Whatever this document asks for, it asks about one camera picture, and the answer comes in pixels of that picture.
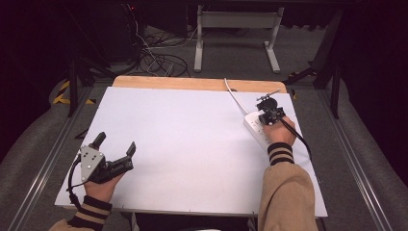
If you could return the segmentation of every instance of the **tan jacket sleeve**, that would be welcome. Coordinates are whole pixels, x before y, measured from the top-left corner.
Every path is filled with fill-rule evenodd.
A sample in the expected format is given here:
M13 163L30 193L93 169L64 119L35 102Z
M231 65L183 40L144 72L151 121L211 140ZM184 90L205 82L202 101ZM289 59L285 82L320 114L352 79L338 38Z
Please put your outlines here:
M49 231L101 231L112 204L84 196L84 203L71 220L60 220Z
M273 163L271 152L269 159ZM259 231L318 230L312 180L307 171L292 164L292 149L290 152L288 158L291 161L283 160L285 158L280 152L275 156L281 161L265 170L258 216Z
M93 229L89 228L75 228L68 224L66 219L62 219L55 223L49 231L93 231Z

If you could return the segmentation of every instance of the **white board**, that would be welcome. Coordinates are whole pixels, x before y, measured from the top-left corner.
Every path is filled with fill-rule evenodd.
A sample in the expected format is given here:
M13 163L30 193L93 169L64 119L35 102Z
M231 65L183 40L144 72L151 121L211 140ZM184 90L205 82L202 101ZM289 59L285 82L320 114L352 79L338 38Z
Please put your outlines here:
M235 92L249 112L264 93ZM298 125L292 100L273 95ZM108 88L83 144L100 132L107 161L123 156L132 141L135 169L116 186L114 208L148 213L253 216L259 211L268 154L246 130L243 114L229 92ZM316 217L327 212L307 150L293 145L294 161L315 186ZM81 183L76 168L73 185ZM72 206L66 178L55 204ZM83 187L74 189L80 200Z

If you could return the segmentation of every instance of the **black equipment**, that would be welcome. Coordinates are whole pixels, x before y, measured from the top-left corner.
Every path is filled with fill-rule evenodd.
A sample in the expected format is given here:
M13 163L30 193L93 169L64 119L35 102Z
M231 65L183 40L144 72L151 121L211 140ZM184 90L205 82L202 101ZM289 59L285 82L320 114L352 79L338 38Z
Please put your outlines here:
M84 145L81 147L81 153L78 154L78 158L72 164L71 170L68 176L68 189L69 198L77 208L80 208L81 205L78 201L78 197L73 193L72 189L74 187L83 185L88 181L103 184L117 177L118 175L125 173L128 170L133 169L132 157L135 154L136 146L132 142L129 149L126 152L126 156L120 158L114 162L107 162L105 155L100 152L99 146L106 139L104 132L100 133L93 143L90 143L88 146ZM82 184L77 186L72 186L72 175L75 167L81 163L81 180Z
M278 103L274 98L269 97L269 94L257 100L262 100L261 103L256 105L258 111L264 111L264 114L259 115L259 120L262 124L270 125L276 123L285 116L283 109L277 107Z

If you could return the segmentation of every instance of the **human hand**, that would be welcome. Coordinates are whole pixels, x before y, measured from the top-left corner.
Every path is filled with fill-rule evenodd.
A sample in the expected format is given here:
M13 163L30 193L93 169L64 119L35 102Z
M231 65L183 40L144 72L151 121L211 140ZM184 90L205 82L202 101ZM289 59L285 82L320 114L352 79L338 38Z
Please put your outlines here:
M289 123L294 128L294 122L291 121L287 116L283 119ZM285 127L285 125L278 121L272 125L263 125L264 133L271 143L284 142L290 146L293 146L296 136Z
M88 181L84 185L85 192L90 197L109 203L114 195L117 182L119 182L124 174L125 173L118 175L114 179L103 184L96 184Z

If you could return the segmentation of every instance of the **human arm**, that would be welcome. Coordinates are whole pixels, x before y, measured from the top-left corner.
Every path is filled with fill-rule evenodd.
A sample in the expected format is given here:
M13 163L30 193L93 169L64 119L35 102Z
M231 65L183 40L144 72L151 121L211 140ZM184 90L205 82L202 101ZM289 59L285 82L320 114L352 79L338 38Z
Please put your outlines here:
M102 230L106 218L112 210L110 203L115 191L115 186L123 174L103 184L87 182L85 187L86 196L81 208L71 220L60 220L55 223L50 231L89 231Z
M284 117L292 127L294 123ZM258 230L318 230L315 221L315 192L309 174L293 161L295 136L277 122L264 126L272 145L264 172Z

